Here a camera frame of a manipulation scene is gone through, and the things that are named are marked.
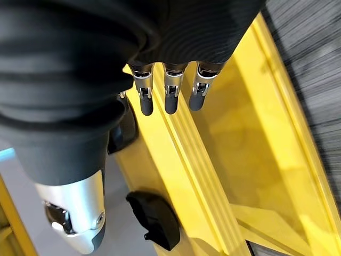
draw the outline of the black rubber pad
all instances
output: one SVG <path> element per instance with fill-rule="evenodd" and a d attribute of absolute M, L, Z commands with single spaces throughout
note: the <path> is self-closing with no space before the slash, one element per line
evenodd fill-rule
<path fill-rule="evenodd" d="M 153 98 L 148 98 L 147 95 L 140 99 L 141 111 L 145 116 L 150 116 L 153 113 Z"/>
<path fill-rule="evenodd" d="M 193 111 L 198 111 L 204 105 L 205 96 L 202 96 L 201 92 L 198 92 L 197 95 L 193 93 L 190 96 L 189 107 Z"/>
<path fill-rule="evenodd" d="M 177 99 L 173 93 L 166 94 L 165 110 L 168 114 L 174 114 L 177 110 Z"/>

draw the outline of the yellow rail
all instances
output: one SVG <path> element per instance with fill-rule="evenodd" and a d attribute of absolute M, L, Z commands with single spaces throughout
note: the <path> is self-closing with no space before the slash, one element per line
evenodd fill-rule
<path fill-rule="evenodd" d="M 163 195 L 183 226 L 180 245 L 157 247 L 158 254 L 249 255 L 248 239 L 291 255 L 341 255 L 334 199 L 261 15 L 198 112 L 185 100 L 194 70 L 191 63 L 172 116 L 164 111 L 161 65 L 150 117 L 136 90 L 127 92 L 141 136 L 117 158 L 131 189 Z"/>
<path fill-rule="evenodd" d="M 8 223 L 8 226 L 0 229 L 0 255 L 37 256 L 37 252 L 25 230 L 1 175 L 0 210 L 0 221 Z"/>

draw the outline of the gray carpet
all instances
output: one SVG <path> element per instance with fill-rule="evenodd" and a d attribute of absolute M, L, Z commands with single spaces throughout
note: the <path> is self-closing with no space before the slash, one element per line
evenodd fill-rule
<path fill-rule="evenodd" d="M 341 210 L 341 1 L 269 0 L 262 11 Z M 252 245 L 256 255 L 282 255 Z"/>

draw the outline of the robotic hand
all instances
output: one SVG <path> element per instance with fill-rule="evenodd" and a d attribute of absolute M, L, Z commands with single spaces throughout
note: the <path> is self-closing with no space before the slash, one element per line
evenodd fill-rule
<path fill-rule="evenodd" d="M 105 230 L 110 131 L 136 89 L 151 115 L 152 69 L 165 68 L 173 114 L 188 62 L 199 110 L 263 0 L 0 0 L 0 136 L 44 202 L 52 228 L 83 254 Z M 133 77 L 122 73 L 129 64 Z"/>

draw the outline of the gray floor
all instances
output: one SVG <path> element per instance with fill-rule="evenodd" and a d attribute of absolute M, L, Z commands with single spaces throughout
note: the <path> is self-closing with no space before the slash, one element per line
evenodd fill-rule
<path fill-rule="evenodd" d="M 0 150 L 10 145 L 0 141 Z M 0 161 L 0 174 L 12 196 L 25 228 L 40 256 L 77 256 L 64 240 L 55 233 L 46 220 L 43 207 L 31 181 L 25 176 L 15 158 Z M 151 242 L 143 235 L 147 232 L 136 220 L 125 201 L 128 188 L 111 156 L 107 159 L 105 176 L 105 209 L 107 225 L 100 248 L 95 256 L 156 256 Z"/>

